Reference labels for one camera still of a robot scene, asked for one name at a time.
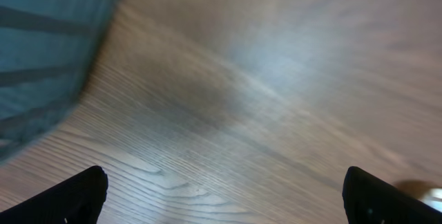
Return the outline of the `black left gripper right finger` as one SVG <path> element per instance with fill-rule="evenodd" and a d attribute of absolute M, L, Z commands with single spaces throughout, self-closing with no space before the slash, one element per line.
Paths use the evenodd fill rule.
<path fill-rule="evenodd" d="M 349 167 L 343 183 L 349 224 L 441 224 L 441 212 L 359 167 Z"/>

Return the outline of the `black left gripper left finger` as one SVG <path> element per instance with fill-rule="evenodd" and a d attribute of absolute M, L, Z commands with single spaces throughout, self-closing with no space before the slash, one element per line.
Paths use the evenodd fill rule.
<path fill-rule="evenodd" d="M 1 224 L 96 224 L 107 189 L 108 176 L 95 165 L 2 211 Z"/>

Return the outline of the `brown snack bag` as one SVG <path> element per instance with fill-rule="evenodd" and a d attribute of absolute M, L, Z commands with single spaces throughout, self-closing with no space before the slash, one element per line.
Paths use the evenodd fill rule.
<path fill-rule="evenodd" d="M 420 197 L 420 201 L 431 208 L 442 212 L 442 189 L 441 188 L 431 188 L 428 189 L 422 197 Z"/>

